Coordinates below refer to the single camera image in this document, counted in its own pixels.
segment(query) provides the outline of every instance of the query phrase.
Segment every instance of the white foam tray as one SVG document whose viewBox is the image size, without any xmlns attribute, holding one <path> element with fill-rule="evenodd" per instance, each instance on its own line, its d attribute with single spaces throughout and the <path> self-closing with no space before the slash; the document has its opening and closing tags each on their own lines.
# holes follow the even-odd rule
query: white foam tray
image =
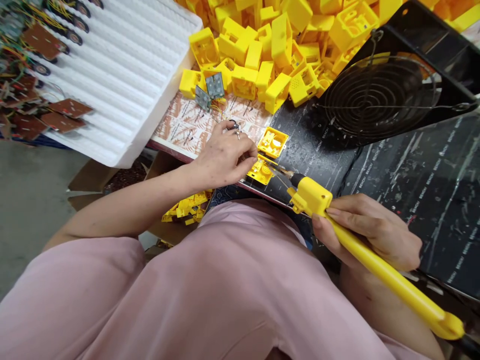
<svg viewBox="0 0 480 360">
<path fill-rule="evenodd" d="M 173 0 L 103 0 L 104 9 L 83 3 L 91 18 L 68 9 L 88 24 L 89 33 L 49 13 L 80 35 L 83 45 L 48 29 L 70 54 L 60 54 L 57 64 L 32 58 L 51 70 L 49 76 L 35 73 L 46 83 L 45 98 L 63 99 L 53 83 L 95 111 L 82 117 L 87 126 L 46 136 L 109 167 L 129 168 L 177 93 L 183 69 L 195 62 L 188 38 L 202 21 Z"/>
</svg>

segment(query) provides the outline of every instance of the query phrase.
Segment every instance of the gray floor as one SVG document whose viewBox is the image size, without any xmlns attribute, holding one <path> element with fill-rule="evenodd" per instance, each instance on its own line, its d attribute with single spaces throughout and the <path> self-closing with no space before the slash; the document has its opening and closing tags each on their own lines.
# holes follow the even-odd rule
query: gray floor
<svg viewBox="0 0 480 360">
<path fill-rule="evenodd" d="M 88 158 L 0 141 L 0 301 L 75 211 L 67 185 Z"/>
</svg>

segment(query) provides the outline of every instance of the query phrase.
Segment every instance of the fan grille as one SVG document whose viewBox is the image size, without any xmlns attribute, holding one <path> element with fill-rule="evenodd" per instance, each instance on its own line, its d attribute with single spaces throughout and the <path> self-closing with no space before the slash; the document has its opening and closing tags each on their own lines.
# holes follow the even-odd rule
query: fan grille
<svg viewBox="0 0 480 360">
<path fill-rule="evenodd" d="M 438 79 L 419 61 L 375 56 L 342 72 L 326 92 L 324 107 L 335 127 L 362 143 L 413 128 L 440 91 Z"/>
</svg>

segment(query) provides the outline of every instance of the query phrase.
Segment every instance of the pile of yellow plastic parts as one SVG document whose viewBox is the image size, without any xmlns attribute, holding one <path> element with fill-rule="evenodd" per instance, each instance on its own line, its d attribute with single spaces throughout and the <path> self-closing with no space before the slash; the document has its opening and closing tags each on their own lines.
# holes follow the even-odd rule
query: pile of yellow plastic parts
<svg viewBox="0 0 480 360">
<path fill-rule="evenodd" d="M 404 0 L 176 0 L 205 29 L 190 37 L 200 71 L 184 70 L 180 91 L 221 73 L 226 94 L 265 103 L 274 114 L 290 96 L 298 107 L 323 95 Z M 480 0 L 421 0 L 459 32 L 480 19 Z"/>
<path fill-rule="evenodd" d="M 176 222 L 177 219 L 186 218 L 186 225 L 199 223 L 204 217 L 213 192 L 213 190 L 205 190 L 183 199 L 163 215 L 161 221 L 171 223 Z"/>
</svg>

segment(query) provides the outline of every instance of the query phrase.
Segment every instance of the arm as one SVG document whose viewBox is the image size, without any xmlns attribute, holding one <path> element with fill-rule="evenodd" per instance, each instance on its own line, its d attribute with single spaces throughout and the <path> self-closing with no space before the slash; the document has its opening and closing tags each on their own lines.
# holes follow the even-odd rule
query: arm
<svg viewBox="0 0 480 360">
<path fill-rule="evenodd" d="M 422 241 L 393 212 L 363 194 L 332 201 L 328 214 L 340 225 L 366 237 L 373 250 L 400 271 L 420 264 Z M 330 222 L 315 216 L 315 236 L 341 261 L 339 288 L 378 332 L 435 360 L 444 359 L 429 327 L 403 301 L 363 267 L 340 243 Z"/>
<path fill-rule="evenodd" d="M 205 189 L 238 182 L 257 161 L 257 147 L 245 133 L 240 140 L 217 124 L 203 152 L 192 163 L 107 195 L 75 214 L 45 245 L 46 251 L 83 238 L 137 237 L 174 204 Z M 239 163 L 239 158 L 249 157 Z"/>
</svg>

